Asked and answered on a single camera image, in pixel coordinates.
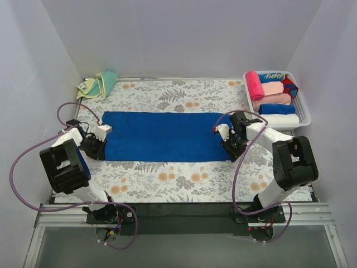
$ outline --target red towel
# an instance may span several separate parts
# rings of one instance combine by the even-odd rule
[[[293,81],[288,79],[288,75],[285,75],[285,79],[282,80],[282,83],[284,85],[284,91],[283,93],[289,94],[291,98],[295,98],[298,92],[298,87],[295,86]]]
[[[248,92],[252,101],[258,101],[264,98],[264,90],[259,80],[259,75],[254,71],[245,74]]]

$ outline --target folded towel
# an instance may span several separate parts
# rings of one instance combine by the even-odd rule
[[[104,71],[97,74],[97,79],[89,78],[77,86],[77,99],[85,97],[87,99],[95,98],[99,95],[105,99],[111,92],[117,82],[118,74],[111,71]]]
[[[284,85],[280,81],[264,83],[262,87],[265,96],[283,93],[284,91]]]
[[[103,99],[105,99],[112,92],[112,89],[117,82],[118,74],[112,73],[111,71],[104,71],[100,74],[97,74],[97,78],[103,83],[103,87],[101,87],[101,93]]]
[[[259,80],[262,84],[273,81],[281,81],[283,79],[284,75],[282,73],[259,74]]]
[[[284,86],[283,92],[289,94],[291,98],[295,98],[299,89],[295,86],[293,81],[288,78],[287,74],[285,75],[284,80],[282,80],[282,83]]]
[[[280,124],[299,124],[299,117],[294,114],[262,114],[268,121],[268,126]]]
[[[259,114],[291,114],[295,113],[294,105],[285,104],[262,104],[259,108]]]
[[[93,78],[89,78],[88,80],[82,82],[80,85],[76,86],[76,88],[78,91],[77,99],[80,97],[92,99],[100,95],[98,81]]]
[[[251,100],[258,101],[264,98],[264,91],[258,74],[254,71],[249,71],[245,74],[245,79]]]
[[[275,104],[290,104],[291,97],[289,94],[280,93],[275,95],[265,96],[261,100],[253,101],[253,108],[255,111],[259,110],[261,104],[265,103],[275,103]]]

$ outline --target blue rolled towel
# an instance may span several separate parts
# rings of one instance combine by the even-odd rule
[[[261,104],[259,114],[291,114],[295,113],[294,105],[285,104]]]
[[[259,80],[263,83],[282,81],[284,75],[282,73],[259,74]]]

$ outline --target white towel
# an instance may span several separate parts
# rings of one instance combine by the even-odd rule
[[[268,126],[284,125],[284,124],[299,124],[299,117],[292,114],[261,114],[268,121]]]

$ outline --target white plastic basket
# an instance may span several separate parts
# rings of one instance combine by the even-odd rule
[[[297,127],[302,127],[302,126],[308,126],[311,123],[311,117],[307,109],[306,102],[303,98],[302,95],[302,90],[298,86],[295,77],[292,75],[292,73],[288,71],[255,71],[257,74],[268,74],[268,73],[282,73],[283,75],[288,75],[289,79],[293,81],[293,83],[299,88],[298,93],[295,98],[292,99],[292,104],[295,106],[295,114],[299,117],[299,124],[272,124],[269,125],[270,127],[274,128],[275,130],[294,130]],[[243,75],[243,80],[244,80],[244,87],[245,87],[245,92],[248,97],[248,104],[249,104],[249,109],[250,111],[254,112],[253,105],[252,105],[252,100],[250,99],[248,87],[247,87],[247,80],[245,79],[245,73]]]

